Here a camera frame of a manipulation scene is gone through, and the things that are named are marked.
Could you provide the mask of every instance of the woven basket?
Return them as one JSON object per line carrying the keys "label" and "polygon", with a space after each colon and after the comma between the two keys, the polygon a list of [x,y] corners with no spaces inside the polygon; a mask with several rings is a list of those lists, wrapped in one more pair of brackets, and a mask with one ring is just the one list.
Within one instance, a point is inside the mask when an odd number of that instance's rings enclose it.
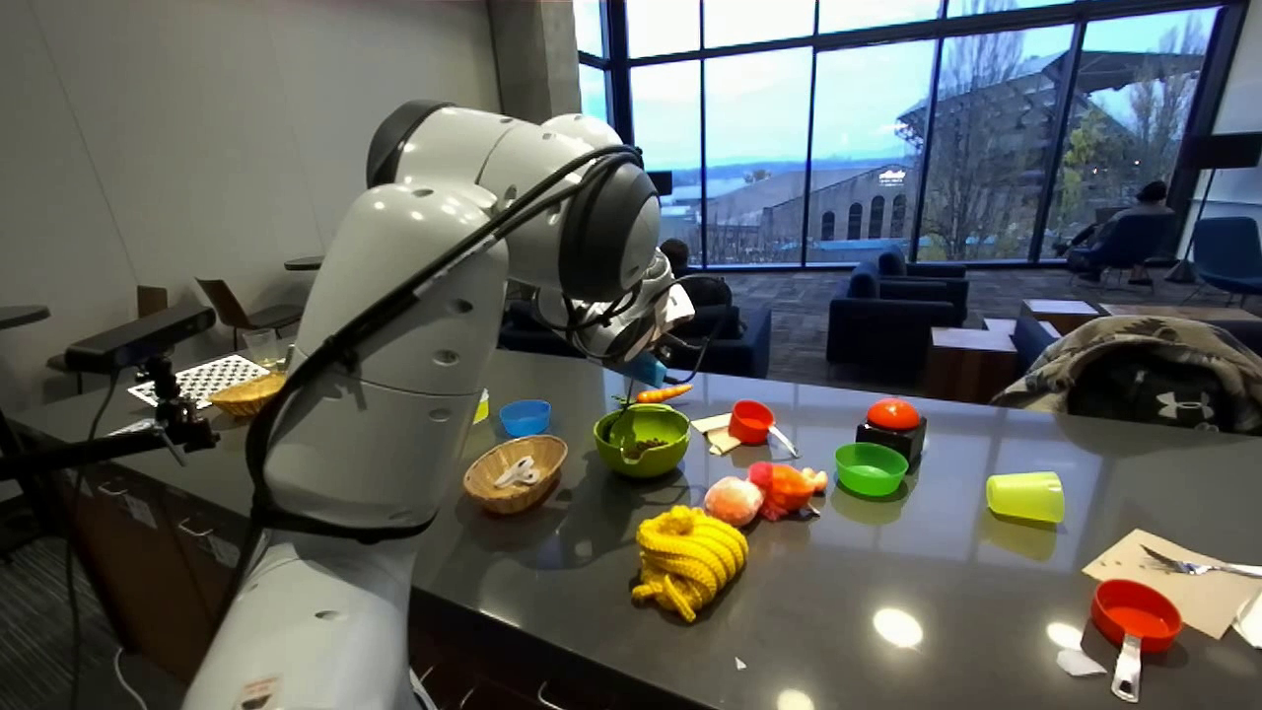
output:
{"label": "woven basket", "polygon": [[464,471],[464,492],[497,519],[527,515],[558,491],[564,460],[558,436],[509,437]]}
{"label": "woven basket", "polygon": [[284,386],[284,374],[270,371],[270,374],[247,379],[239,386],[210,394],[210,403],[230,419],[255,419],[263,412],[263,403],[278,399],[281,386]]}

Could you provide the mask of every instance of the red bowl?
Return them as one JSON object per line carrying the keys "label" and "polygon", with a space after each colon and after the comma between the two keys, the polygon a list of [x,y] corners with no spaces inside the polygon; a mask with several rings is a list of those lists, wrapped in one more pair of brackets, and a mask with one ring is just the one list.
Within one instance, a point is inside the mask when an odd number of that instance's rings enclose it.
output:
{"label": "red bowl", "polygon": [[1181,608],[1137,580],[1106,580],[1091,602],[1091,623],[1114,644],[1139,640],[1144,657],[1165,657],[1183,632]]}
{"label": "red bowl", "polygon": [[732,403],[732,415],[728,415],[728,427],[727,427],[727,429],[728,429],[743,446],[767,446],[773,423],[777,423],[777,415],[773,415],[767,403],[743,399],[743,403]]}

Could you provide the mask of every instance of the lid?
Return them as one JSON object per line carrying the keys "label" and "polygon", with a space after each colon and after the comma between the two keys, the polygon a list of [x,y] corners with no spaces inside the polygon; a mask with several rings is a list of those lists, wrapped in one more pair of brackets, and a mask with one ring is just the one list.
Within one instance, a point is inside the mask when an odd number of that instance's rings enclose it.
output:
{"label": "lid", "polygon": [[877,399],[877,403],[869,406],[869,423],[872,423],[877,429],[916,429],[916,427],[918,427],[918,412],[916,412],[916,403],[909,403],[909,399]]}

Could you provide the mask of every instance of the large window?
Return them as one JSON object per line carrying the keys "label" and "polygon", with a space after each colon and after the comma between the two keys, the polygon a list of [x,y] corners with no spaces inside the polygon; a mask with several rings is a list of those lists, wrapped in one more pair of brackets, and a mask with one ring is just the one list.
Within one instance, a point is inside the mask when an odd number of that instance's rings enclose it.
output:
{"label": "large window", "polygon": [[1215,11],[1089,23],[1062,149],[1047,261],[1057,245],[1170,181]]}
{"label": "large window", "polygon": [[675,176],[663,239],[700,270],[845,270],[1057,261],[1150,179],[1189,201],[1183,133],[1221,83],[1203,62],[1231,62],[1248,0],[573,7],[583,111]]}

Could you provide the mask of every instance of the cup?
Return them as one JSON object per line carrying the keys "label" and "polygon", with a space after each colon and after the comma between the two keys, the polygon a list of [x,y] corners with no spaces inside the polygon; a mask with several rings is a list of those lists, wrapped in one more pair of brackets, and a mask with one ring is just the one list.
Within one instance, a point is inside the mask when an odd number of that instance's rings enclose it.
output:
{"label": "cup", "polygon": [[743,403],[732,403],[727,429],[728,429],[743,446],[767,446],[773,423],[777,423],[773,406],[755,403],[755,399],[743,399]]}
{"label": "cup", "polygon": [[519,399],[497,412],[501,437],[552,436],[552,403]]}
{"label": "cup", "polygon": [[989,473],[985,477],[985,508],[993,519],[1062,527],[1066,521],[1066,485],[1057,473]]}

